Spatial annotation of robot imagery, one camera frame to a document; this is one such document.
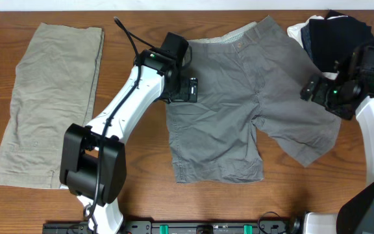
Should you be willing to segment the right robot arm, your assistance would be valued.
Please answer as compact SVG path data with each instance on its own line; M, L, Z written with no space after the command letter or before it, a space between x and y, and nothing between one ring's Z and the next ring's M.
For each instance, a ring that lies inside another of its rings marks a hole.
M313 75L300 96L342 119L355 118L366 156L366 187L338 213L305 214L302 233L374 233L374 78L337 81Z

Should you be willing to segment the grey shorts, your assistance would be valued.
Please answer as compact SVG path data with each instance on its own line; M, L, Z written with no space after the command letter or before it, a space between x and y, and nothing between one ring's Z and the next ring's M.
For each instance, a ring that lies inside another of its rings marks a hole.
M303 166L334 147L341 120L300 97L319 70L272 17L189 44L197 101L166 106L178 183L261 181L258 131Z

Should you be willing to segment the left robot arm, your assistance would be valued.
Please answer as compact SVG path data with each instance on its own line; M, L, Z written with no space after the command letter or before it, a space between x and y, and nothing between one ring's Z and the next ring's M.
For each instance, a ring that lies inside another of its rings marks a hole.
M192 56L191 47L142 51L108 106L86 125L67 128L60 182L83 204L88 233L118 233L123 224L117 197L127 176L125 145L147 108L155 101L197 101L198 80L181 75L191 63L185 56Z

